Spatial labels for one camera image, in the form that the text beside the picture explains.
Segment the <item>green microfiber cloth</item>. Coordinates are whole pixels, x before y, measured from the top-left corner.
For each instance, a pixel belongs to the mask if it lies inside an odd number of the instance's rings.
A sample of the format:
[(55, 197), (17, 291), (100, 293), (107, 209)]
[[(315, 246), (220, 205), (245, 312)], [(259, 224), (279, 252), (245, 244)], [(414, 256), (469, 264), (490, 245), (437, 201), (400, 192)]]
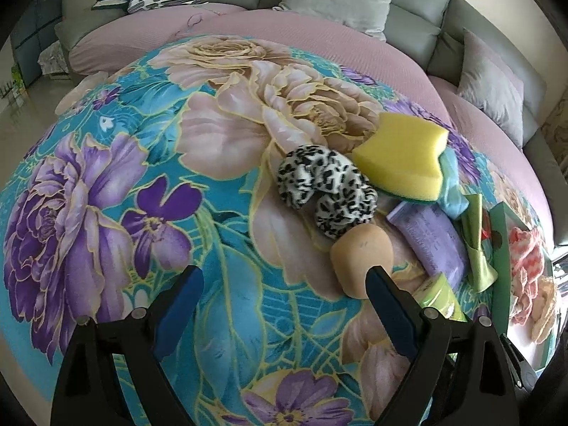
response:
[(460, 214), (459, 221), (470, 262), (468, 280), (475, 293), (482, 293), (497, 281), (498, 272), (491, 266), (482, 246), (482, 195), (467, 194), (465, 199), (468, 201), (468, 207)]

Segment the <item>peach makeup sponge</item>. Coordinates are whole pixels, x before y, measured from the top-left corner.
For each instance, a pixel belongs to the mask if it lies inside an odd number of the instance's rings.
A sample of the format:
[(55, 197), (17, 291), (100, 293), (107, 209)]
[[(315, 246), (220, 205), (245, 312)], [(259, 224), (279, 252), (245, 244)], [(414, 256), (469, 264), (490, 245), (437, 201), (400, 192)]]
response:
[(381, 266), (388, 274), (394, 249), (386, 232), (375, 224), (360, 224), (342, 235), (330, 249), (330, 260), (341, 288), (353, 299), (367, 299), (367, 272)]

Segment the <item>pink white fuzzy sock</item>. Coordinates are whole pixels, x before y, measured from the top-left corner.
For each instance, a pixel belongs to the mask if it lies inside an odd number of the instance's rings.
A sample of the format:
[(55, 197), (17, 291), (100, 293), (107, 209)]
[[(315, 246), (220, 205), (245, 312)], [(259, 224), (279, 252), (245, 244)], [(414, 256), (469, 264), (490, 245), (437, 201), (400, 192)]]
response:
[(514, 227), (508, 235), (511, 304), (509, 321), (524, 326), (538, 293), (538, 278), (543, 274), (545, 258), (537, 229)]

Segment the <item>light blue face mask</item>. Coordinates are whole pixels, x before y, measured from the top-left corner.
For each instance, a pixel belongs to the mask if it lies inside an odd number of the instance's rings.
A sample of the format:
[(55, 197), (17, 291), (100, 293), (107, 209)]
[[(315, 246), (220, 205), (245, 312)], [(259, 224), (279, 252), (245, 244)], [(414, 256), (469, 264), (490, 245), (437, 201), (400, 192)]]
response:
[(447, 147), (439, 157), (442, 186), (437, 204), (446, 215), (456, 220), (469, 207), (469, 200), (460, 190), (458, 161), (454, 150)]

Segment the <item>leopard print scrunchie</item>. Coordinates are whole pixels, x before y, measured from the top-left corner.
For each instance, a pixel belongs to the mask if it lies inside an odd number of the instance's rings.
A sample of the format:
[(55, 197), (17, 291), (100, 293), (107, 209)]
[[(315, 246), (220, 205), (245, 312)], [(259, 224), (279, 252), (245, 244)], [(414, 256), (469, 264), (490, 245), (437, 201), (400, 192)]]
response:
[(299, 146), (279, 164), (276, 184), (290, 208), (314, 204), (316, 226), (333, 240), (373, 220), (378, 195), (349, 158), (322, 145)]

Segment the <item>yellow green sponge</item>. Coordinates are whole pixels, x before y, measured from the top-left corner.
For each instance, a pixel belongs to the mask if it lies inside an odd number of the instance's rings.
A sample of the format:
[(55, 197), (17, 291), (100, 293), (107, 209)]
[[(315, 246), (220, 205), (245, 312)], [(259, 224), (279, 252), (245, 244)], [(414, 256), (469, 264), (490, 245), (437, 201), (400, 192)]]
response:
[(406, 114), (383, 111), (376, 132), (351, 152), (358, 169), (378, 189), (405, 200), (433, 203), (443, 173), (439, 157), (449, 131)]

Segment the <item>cream lace scrunchie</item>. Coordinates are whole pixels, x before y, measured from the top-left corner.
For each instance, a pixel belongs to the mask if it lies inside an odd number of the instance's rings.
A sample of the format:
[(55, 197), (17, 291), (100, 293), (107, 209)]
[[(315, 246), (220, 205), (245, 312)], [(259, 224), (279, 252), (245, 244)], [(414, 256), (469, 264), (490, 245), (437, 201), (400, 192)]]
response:
[(544, 342), (556, 322), (557, 289), (552, 277), (540, 276), (537, 281), (538, 293), (533, 299), (531, 318), (533, 326), (530, 339), (535, 344)]

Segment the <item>red tape roll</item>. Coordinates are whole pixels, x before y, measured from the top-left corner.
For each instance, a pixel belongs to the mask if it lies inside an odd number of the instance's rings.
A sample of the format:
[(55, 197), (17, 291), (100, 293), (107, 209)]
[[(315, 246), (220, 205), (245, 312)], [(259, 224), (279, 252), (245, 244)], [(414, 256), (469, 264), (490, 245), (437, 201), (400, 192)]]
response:
[(483, 212), (481, 215), (481, 240), (491, 240), (492, 237), (492, 228), (490, 217), (486, 212)]

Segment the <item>small green yellow packet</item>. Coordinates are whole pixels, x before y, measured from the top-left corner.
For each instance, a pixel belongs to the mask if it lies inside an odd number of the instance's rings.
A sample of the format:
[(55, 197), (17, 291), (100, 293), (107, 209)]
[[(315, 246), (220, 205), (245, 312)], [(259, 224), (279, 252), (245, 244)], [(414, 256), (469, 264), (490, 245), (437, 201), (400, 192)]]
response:
[(446, 319), (467, 321), (444, 274), (428, 278), (412, 296), (422, 308), (434, 308)]

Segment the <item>teal shallow box tray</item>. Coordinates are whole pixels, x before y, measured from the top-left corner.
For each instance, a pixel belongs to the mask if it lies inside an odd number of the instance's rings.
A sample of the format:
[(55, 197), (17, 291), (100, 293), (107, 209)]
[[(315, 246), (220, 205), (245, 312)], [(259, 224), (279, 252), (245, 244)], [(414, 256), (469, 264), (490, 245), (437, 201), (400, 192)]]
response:
[(557, 288), (552, 264), (539, 231), (530, 229), (506, 203), (489, 212), (493, 267), (491, 316), (499, 334), (506, 335), (536, 371), (543, 369), (555, 348)]

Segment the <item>floral blue blanket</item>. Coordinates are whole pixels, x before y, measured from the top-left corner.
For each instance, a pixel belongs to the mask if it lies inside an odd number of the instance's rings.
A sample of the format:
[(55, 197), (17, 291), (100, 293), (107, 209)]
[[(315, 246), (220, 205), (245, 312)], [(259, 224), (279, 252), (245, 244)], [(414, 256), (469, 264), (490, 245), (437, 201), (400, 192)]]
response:
[(1, 192), (1, 371), (49, 421), (80, 317), (123, 319), (186, 266), (204, 293), (162, 368), (199, 425), (370, 425), (406, 366), (370, 304), (346, 296), (310, 208), (277, 168), (301, 144), (349, 155), (385, 113), (444, 129), (461, 191), (506, 203), (543, 244), (548, 202), (501, 132), (453, 123), (415, 62), (197, 35), (69, 100)]

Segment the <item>right grey purple cushion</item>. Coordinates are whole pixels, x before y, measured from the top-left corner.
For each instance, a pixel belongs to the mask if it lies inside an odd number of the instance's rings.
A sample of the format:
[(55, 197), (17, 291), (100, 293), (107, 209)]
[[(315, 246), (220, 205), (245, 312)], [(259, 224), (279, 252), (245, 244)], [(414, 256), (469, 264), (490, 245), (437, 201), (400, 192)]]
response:
[(483, 111), (518, 148), (523, 145), (524, 83), (503, 59), (465, 29), (457, 95)]

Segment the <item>grey sofa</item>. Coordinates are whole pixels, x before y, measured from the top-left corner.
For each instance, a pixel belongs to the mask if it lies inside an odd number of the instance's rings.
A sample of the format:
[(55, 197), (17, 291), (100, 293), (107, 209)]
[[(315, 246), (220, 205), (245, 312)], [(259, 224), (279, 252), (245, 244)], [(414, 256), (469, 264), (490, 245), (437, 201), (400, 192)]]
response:
[(567, 183), (545, 140), (545, 79), (493, 23), (502, 9), (535, 42), (549, 35), (516, 0), (129, 0), (69, 12), (55, 32), (77, 79), (118, 72), (196, 35), (296, 47), (383, 82), (476, 144), (521, 190), (546, 243), (567, 243)]

